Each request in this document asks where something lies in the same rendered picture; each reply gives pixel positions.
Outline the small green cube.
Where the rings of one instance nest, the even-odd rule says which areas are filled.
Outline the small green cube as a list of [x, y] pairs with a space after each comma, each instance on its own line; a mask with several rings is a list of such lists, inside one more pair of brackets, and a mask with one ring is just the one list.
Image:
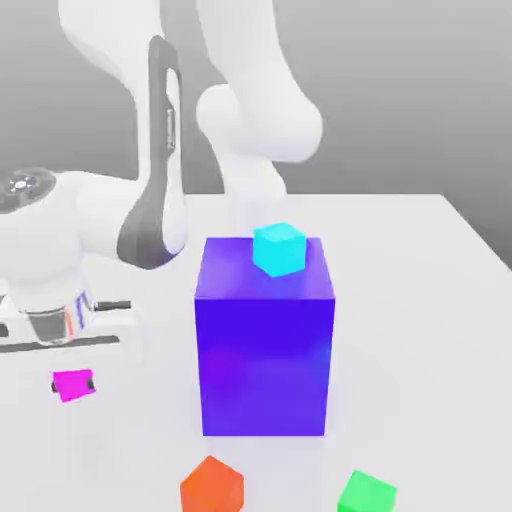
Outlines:
[[397, 489], [354, 470], [340, 495], [337, 512], [394, 512]]

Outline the small magenta cube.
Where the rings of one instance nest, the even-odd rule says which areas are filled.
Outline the small magenta cube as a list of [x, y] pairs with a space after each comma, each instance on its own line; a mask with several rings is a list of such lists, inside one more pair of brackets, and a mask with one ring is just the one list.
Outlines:
[[86, 370], [90, 369], [55, 372], [57, 394], [63, 403], [92, 394], [85, 391], [84, 374]]

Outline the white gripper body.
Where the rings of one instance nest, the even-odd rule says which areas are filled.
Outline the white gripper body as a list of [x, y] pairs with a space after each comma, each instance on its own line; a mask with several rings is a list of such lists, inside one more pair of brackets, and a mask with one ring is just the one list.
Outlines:
[[0, 368], [77, 370], [136, 359], [141, 326], [132, 315], [100, 315], [67, 343], [0, 337]]

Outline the small cyan cube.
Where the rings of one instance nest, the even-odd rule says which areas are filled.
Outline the small cyan cube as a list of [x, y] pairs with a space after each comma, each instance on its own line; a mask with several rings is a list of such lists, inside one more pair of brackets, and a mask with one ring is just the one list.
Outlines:
[[306, 235], [286, 222], [255, 228], [253, 263], [271, 277], [281, 277], [305, 268]]

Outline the large purple box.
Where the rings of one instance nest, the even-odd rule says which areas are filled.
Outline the large purple box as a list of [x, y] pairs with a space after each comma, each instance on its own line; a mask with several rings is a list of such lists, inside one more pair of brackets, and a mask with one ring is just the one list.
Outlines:
[[194, 305], [204, 435], [323, 435], [335, 294], [321, 241], [304, 270], [271, 277], [251, 239], [207, 239]]

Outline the small orange cube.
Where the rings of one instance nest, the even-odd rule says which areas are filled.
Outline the small orange cube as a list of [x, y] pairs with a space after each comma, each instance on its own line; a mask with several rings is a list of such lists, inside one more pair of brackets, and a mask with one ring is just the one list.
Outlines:
[[182, 512], [241, 512], [244, 476], [207, 456], [180, 484]]

